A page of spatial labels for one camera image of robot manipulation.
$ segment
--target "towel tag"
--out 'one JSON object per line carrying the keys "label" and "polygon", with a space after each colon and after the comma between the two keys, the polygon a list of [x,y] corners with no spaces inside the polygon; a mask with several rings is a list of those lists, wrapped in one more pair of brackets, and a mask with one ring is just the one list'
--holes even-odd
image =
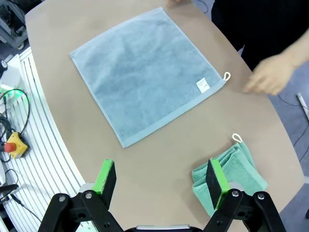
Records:
{"label": "towel tag", "polygon": [[204,93],[208,89],[210,89],[210,86],[207,84],[207,81],[205,80],[205,78],[197,82],[197,87],[199,88],[199,91],[201,91],[201,93]]}

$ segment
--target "blue towel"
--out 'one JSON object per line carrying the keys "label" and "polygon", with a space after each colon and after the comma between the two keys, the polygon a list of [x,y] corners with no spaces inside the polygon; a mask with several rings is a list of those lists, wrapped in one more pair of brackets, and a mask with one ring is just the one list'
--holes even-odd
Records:
{"label": "blue towel", "polygon": [[109,29],[71,58],[122,147],[168,124],[225,84],[162,8]]}

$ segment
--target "towel loop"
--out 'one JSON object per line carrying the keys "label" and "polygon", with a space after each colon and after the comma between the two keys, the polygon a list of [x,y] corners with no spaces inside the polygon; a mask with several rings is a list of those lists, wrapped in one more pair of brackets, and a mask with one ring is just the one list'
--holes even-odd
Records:
{"label": "towel loop", "polygon": [[243,140],[242,140],[242,138],[240,137],[239,134],[236,134],[236,133],[232,134],[232,138],[233,138],[236,142],[239,142],[239,143],[242,143],[242,142],[243,142]]}
{"label": "towel loop", "polygon": [[231,73],[230,73],[230,72],[225,72],[225,73],[224,73],[224,78],[223,78],[223,79],[224,79],[225,81],[228,81],[230,78],[231,78]]}

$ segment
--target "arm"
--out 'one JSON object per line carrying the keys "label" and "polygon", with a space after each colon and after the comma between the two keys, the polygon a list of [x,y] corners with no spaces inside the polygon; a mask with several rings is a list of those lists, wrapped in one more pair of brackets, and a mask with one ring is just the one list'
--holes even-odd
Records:
{"label": "arm", "polygon": [[254,69],[244,91],[277,95],[289,82],[294,70],[309,60],[309,29],[282,53],[262,60]]}

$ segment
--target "person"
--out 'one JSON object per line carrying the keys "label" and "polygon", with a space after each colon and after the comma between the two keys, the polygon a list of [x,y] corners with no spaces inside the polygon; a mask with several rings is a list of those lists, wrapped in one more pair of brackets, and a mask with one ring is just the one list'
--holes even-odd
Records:
{"label": "person", "polygon": [[277,95],[309,60],[308,12],[309,0],[215,0],[211,20],[253,70],[244,91]]}

